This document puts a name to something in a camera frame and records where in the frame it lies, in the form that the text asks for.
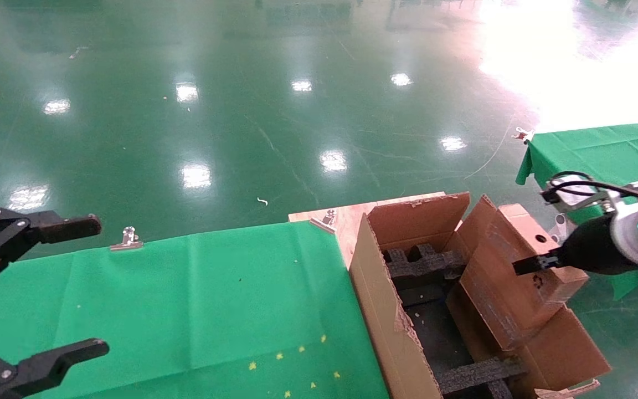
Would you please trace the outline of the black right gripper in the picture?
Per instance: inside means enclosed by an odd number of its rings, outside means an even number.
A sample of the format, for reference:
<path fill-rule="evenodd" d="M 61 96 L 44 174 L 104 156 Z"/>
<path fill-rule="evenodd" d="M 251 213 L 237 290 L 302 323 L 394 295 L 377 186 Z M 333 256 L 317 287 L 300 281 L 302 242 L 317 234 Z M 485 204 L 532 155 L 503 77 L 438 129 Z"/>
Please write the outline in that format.
<path fill-rule="evenodd" d="M 611 237 L 613 217 L 600 216 L 587 220 L 569 235 L 558 250 L 550 250 L 512 263 L 517 275 L 572 266 L 580 270 L 602 275 L 618 275 L 627 272 L 627 260 L 619 252 Z"/>

